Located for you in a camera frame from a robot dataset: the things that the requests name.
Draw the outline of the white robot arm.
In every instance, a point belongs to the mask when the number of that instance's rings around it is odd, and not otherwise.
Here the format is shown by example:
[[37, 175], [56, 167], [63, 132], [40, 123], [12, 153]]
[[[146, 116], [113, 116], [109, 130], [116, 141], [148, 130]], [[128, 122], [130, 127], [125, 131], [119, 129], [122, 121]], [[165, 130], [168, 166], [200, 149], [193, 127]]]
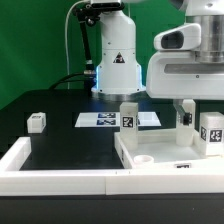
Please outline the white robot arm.
[[[185, 23], [154, 38], [156, 53], [147, 69], [146, 92], [171, 99], [181, 122], [190, 123], [185, 99], [224, 99], [224, 0], [170, 0], [185, 12]], [[135, 40], [115, 24], [116, 14], [103, 19], [103, 58], [98, 66], [98, 88], [106, 94], [139, 88], [140, 70], [134, 56]]]

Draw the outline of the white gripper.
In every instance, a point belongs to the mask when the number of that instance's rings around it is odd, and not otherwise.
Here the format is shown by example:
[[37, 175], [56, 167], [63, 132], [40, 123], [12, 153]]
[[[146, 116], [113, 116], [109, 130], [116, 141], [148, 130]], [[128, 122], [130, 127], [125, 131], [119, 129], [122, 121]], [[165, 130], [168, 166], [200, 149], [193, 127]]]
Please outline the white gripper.
[[191, 51], [157, 52], [148, 64], [146, 91], [151, 98], [174, 99], [178, 121], [189, 126], [192, 114], [182, 99], [224, 100], [224, 64], [198, 63]]

